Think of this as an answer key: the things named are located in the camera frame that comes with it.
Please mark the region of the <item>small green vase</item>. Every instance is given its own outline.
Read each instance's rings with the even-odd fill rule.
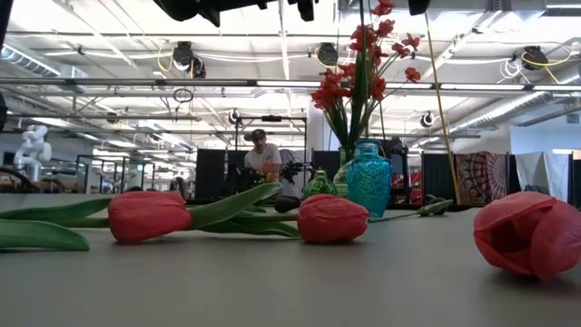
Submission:
[[[337,188],[327,179],[327,173],[323,170],[315,172],[315,178],[305,186],[303,197],[306,199],[316,194],[337,195]]]

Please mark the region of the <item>patterned fabric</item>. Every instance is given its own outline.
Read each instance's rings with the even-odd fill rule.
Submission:
[[[507,156],[480,152],[456,154],[462,204],[487,204],[507,196]]]

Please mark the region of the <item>vase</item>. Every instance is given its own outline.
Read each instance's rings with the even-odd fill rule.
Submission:
[[[327,173],[323,170],[315,172],[315,178],[307,183],[303,192],[305,199],[316,194],[337,195],[337,188],[327,179]]]
[[[356,142],[355,159],[346,166],[349,200],[363,205],[372,217],[382,217],[391,191],[392,167],[379,156],[379,142]]]
[[[335,173],[335,177],[333,177],[333,183],[335,187],[337,187],[337,195],[340,197],[347,198],[347,174],[345,171],[345,166],[352,158],[348,154],[348,151],[345,151],[343,147],[339,148],[340,154],[340,168]]]

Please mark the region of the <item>cap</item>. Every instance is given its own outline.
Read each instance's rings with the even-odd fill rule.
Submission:
[[[262,137],[266,137],[266,132],[262,129],[256,129],[252,131],[251,138],[252,140],[261,139]]]

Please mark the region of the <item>white t-shirt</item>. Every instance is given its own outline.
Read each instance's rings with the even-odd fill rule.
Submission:
[[[266,144],[261,154],[252,149],[244,156],[244,166],[261,173],[269,164],[282,164],[279,148],[274,144]]]

